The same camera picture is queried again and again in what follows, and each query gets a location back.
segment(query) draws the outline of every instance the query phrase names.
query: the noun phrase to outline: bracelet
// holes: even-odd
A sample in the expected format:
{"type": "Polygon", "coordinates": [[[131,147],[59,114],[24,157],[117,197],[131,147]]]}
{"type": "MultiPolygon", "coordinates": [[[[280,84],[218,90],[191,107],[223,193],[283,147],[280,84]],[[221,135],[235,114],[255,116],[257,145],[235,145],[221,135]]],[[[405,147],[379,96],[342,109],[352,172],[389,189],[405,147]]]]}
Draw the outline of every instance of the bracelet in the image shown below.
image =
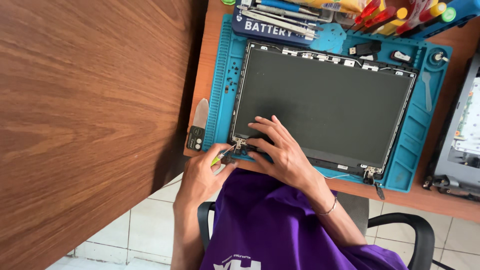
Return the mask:
{"type": "Polygon", "coordinates": [[[332,207],[332,209],[330,209],[330,211],[328,211],[326,214],[319,214],[319,213],[316,213],[316,214],[317,214],[317,215],[320,215],[320,216],[326,216],[326,215],[330,214],[330,213],[335,209],[335,207],[336,207],[336,202],[337,202],[337,201],[338,201],[338,200],[337,200],[337,198],[336,198],[336,196],[335,196],[335,203],[333,204],[333,207],[332,207]]]}

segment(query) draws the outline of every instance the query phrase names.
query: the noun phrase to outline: purple t-shirt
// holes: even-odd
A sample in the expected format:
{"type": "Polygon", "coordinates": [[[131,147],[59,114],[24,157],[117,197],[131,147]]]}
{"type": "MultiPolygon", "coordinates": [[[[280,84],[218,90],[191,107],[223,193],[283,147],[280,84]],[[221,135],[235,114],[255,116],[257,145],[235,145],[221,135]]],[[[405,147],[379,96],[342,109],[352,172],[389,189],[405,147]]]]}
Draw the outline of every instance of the purple t-shirt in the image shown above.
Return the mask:
{"type": "Polygon", "coordinates": [[[236,169],[218,199],[201,270],[406,270],[377,245],[338,247],[305,195],[265,174],[236,169]]]}

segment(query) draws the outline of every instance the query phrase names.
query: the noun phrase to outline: office chair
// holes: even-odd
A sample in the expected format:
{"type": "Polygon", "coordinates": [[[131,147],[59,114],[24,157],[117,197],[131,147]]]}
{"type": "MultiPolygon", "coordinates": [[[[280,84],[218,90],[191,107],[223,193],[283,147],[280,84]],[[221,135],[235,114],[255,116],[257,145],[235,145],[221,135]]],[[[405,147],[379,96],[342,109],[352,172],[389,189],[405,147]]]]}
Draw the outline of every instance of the office chair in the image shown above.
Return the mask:
{"type": "MultiPolygon", "coordinates": [[[[408,264],[409,270],[425,270],[430,269],[433,261],[433,251],[435,248],[435,235],[430,224],[422,217],[404,213],[391,213],[368,219],[369,200],[360,196],[350,195],[342,192],[337,194],[338,201],[342,204],[345,211],[355,222],[363,236],[367,232],[367,228],[381,226],[390,223],[405,223],[415,230],[415,246],[413,249],[412,259],[408,264]]],[[[198,207],[197,217],[200,225],[200,235],[207,249],[210,242],[210,234],[208,232],[208,213],[215,211],[215,202],[204,202],[198,207]]],[[[454,270],[437,261],[433,261],[436,265],[447,269],[454,270]]]]}

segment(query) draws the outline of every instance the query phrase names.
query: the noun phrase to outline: black chair armrest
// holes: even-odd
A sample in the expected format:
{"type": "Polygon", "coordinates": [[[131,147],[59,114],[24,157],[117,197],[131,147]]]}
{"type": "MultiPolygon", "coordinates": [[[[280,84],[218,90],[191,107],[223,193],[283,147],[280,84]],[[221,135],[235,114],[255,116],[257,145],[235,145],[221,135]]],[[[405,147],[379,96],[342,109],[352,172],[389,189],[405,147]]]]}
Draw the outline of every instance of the black chair armrest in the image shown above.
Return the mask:
{"type": "Polygon", "coordinates": [[[435,249],[435,234],[430,224],[417,215],[391,213],[369,219],[368,228],[391,223],[405,223],[415,230],[415,246],[408,269],[430,269],[435,249]]]}
{"type": "Polygon", "coordinates": [[[208,212],[215,211],[215,202],[204,202],[197,209],[198,225],[200,226],[200,237],[204,245],[204,250],[207,250],[210,242],[210,233],[208,232],[208,212]]]}

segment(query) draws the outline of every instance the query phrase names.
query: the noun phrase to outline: tile floor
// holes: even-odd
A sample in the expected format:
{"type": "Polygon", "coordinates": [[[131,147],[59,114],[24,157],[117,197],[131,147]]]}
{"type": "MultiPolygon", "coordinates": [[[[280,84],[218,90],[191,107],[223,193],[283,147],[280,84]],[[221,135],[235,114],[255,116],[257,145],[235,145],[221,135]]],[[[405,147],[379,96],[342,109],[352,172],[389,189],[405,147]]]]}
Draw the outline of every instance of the tile floor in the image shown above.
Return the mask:
{"type": "MultiPolygon", "coordinates": [[[[179,187],[180,182],[155,192],[69,252],[71,258],[62,258],[48,270],[169,269],[173,243],[172,205],[179,187]]],[[[207,201],[214,201],[217,196],[218,192],[207,201]]],[[[370,218],[393,212],[416,214],[430,223],[435,232],[435,260],[456,270],[480,269],[480,224],[370,200],[370,218]]],[[[389,224],[369,228],[366,239],[371,245],[397,252],[408,264],[413,253],[415,232],[405,224],[389,224]]]]}

